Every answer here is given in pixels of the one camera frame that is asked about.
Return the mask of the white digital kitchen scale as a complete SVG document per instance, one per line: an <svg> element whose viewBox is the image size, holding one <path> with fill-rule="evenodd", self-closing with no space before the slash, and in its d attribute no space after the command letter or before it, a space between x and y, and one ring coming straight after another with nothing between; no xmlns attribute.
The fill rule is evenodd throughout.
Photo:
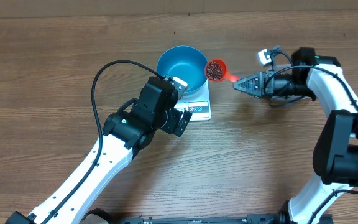
<svg viewBox="0 0 358 224"><path fill-rule="evenodd" d="M192 113L191 122L209 121L212 117L207 81L192 93L185 93L184 97L175 105L175 109Z"/></svg>

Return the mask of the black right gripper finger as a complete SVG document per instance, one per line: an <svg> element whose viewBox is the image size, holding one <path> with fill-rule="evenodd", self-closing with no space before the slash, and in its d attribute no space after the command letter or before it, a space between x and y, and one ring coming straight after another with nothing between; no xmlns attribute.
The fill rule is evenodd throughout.
<svg viewBox="0 0 358 224"><path fill-rule="evenodd" d="M259 89L260 86L260 75L255 73L245 78L240 78L234 82L233 87L235 89Z"/></svg>
<svg viewBox="0 0 358 224"><path fill-rule="evenodd" d="M234 85L233 88L239 92L246 93L256 98L260 98L262 96L260 89L254 88L254 86L244 87L244 86Z"/></svg>

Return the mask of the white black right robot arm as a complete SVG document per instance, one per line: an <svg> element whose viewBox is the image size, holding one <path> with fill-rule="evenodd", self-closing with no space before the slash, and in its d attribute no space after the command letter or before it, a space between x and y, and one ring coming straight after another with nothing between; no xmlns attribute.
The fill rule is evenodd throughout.
<svg viewBox="0 0 358 224"><path fill-rule="evenodd" d="M332 223L325 211L343 194L358 195L358 97L336 57L317 55L301 47L275 65L279 47L258 53L269 69L235 78L233 88L256 98L304 97L318 100L327 117L313 151L314 173L300 193L275 214L248 215L247 223Z"/></svg>

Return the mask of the teal plastic bowl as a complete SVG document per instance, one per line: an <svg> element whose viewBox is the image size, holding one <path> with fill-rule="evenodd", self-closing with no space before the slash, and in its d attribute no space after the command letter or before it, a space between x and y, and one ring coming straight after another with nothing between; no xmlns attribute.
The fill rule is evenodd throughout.
<svg viewBox="0 0 358 224"><path fill-rule="evenodd" d="M196 93L205 83L207 58L198 49L179 45L165 51L157 62L160 75L177 77L188 84L186 96Z"/></svg>

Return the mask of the red adzuki beans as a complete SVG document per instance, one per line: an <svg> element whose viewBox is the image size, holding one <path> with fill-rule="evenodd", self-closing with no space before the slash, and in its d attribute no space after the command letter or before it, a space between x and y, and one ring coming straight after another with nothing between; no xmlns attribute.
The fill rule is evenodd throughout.
<svg viewBox="0 0 358 224"><path fill-rule="evenodd" d="M205 74L206 74L206 77L207 77L209 80L217 81L217 80L222 79L222 77L223 77L223 70L222 70L222 68L221 68L221 66L220 66L219 63L217 63L217 62L210 62L210 63L207 64L207 66L206 66Z"/></svg>

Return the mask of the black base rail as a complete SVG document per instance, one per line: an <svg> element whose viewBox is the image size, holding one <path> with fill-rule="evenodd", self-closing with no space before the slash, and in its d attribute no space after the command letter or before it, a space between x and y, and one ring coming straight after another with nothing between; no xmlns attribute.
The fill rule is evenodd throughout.
<svg viewBox="0 0 358 224"><path fill-rule="evenodd" d="M143 218L142 215L136 218L114 219L110 214L100 208L89 211L80 223L117 223L117 224L276 224L291 223L283 212L279 214L250 214L246 217L214 217L214 218L165 218L153 219Z"/></svg>

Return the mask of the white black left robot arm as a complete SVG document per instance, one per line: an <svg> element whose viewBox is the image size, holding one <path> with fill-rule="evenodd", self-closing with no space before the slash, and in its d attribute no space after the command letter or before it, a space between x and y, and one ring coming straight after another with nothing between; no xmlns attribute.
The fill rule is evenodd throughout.
<svg viewBox="0 0 358 224"><path fill-rule="evenodd" d="M148 146L157 130L181 136L191 113L174 106L187 84L177 77L150 77L138 98L124 103L98 125L99 137L66 181L29 215L14 212L15 223L107 223L107 215L90 207L107 184Z"/></svg>

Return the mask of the red measuring scoop blue handle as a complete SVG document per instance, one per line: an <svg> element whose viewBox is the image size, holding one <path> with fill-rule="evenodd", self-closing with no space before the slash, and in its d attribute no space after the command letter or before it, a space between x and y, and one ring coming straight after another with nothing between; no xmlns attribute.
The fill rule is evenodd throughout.
<svg viewBox="0 0 358 224"><path fill-rule="evenodd" d="M204 69L206 78L212 82L222 82L223 80L229 80L234 83L239 81L240 78L228 72L227 66L223 60L213 59L207 63Z"/></svg>

